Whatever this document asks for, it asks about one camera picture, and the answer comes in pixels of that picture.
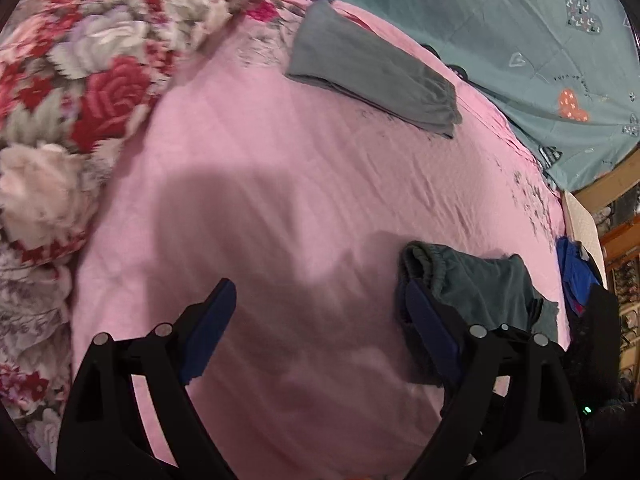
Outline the dark teal pants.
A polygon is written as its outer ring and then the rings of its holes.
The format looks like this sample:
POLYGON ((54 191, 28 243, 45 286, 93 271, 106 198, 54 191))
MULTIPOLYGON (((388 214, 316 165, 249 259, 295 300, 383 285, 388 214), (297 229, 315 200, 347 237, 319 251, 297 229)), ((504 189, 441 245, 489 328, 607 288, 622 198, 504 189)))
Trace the dark teal pants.
POLYGON ((472 325, 506 324, 558 340, 559 306, 538 292, 518 255, 484 259, 414 240, 399 255, 395 311, 420 384, 457 381, 472 325))

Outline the blue red jacket pile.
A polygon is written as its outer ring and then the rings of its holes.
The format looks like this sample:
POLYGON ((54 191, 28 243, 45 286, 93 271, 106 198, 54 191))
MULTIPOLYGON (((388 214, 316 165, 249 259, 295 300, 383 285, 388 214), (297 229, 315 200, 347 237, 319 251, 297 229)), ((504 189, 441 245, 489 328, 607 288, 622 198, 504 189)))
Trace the blue red jacket pile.
POLYGON ((615 396, 620 369, 620 317, 616 296, 587 249, 563 236, 556 242, 565 311, 570 326, 566 350, 574 399, 596 408, 615 396))

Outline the cream textured pillow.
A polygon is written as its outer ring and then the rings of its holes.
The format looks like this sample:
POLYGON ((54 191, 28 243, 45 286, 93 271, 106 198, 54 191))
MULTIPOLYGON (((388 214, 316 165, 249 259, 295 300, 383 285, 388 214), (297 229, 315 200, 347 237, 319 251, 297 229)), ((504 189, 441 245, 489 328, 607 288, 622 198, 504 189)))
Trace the cream textured pillow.
POLYGON ((582 206, 572 193, 563 192, 561 202, 567 237, 585 247, 585 250, 589 252, 598 268, 603 286, 608 288, 604 257, 596 222, 594 222, 590 212, 582 206))

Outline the display shelf with ornaments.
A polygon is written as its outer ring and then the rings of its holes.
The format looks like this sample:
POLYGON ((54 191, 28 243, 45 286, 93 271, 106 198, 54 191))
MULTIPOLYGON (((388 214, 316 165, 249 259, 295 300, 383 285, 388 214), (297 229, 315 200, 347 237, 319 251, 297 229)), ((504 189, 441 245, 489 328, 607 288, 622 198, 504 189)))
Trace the display shelf with ornaments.
POLYGON ((639 187, 593 215, 608 288, 620 307, 620 384, 639 397, 639 187))

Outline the wooden headboard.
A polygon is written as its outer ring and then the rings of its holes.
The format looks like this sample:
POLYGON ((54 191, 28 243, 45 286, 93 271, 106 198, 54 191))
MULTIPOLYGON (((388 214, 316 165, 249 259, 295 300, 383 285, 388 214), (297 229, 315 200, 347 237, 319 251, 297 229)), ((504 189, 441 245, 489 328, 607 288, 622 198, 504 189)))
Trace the wooden headboard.
POLYGON ((612 171, 577 192, 575 197, 589 212, 615 202, 640 181, 640 151, 636 148, 612 171))

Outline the pink floral bed sheet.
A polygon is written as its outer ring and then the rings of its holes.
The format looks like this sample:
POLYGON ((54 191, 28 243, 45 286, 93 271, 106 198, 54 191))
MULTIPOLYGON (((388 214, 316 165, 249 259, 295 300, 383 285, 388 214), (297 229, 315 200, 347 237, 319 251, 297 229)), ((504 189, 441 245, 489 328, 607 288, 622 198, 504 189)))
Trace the pink floral bed sheet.
POLYGON ((561 302, 562 208, 506 118, 457 83, 446 139, 285 76, 303 0, 257 0, 126 143, 75 278, 73 359, 149 333, 222 278, 238 306, 198 414, 242 479, 398 479, 433 434, 394 315, 412 240, 519 255, 561 302))

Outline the teal heart print duvet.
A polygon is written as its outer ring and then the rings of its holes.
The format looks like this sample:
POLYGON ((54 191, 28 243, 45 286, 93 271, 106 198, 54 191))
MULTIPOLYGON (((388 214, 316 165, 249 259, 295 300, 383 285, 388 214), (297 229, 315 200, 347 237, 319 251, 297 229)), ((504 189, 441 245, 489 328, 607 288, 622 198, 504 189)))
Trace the teal heart print duvet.
POLYGON ((639 52, 620 0, 342 1, 460 68, 562 190, 638 145, 639 52))

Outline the red floral quilt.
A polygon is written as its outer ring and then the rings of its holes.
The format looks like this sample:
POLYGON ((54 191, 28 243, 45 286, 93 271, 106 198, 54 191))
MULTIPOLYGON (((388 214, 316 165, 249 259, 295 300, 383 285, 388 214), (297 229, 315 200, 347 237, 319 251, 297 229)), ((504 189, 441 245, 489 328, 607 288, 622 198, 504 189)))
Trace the red floral quilt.
POLYGON ((52 471, 70 391, 70 259, 178 63, 250 0, 23 0, 1 44, 1 463, 52 471))

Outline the folded grey garment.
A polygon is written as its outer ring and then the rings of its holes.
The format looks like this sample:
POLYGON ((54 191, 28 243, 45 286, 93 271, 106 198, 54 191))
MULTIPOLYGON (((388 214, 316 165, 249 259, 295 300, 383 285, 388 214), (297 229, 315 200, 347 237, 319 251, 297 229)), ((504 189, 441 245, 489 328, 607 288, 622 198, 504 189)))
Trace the folded grey garment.
POLYGON ((285 76, 329 89, 444 138, 462 123, 454 85, 374 32, 312 4, 297 29, 285 76))

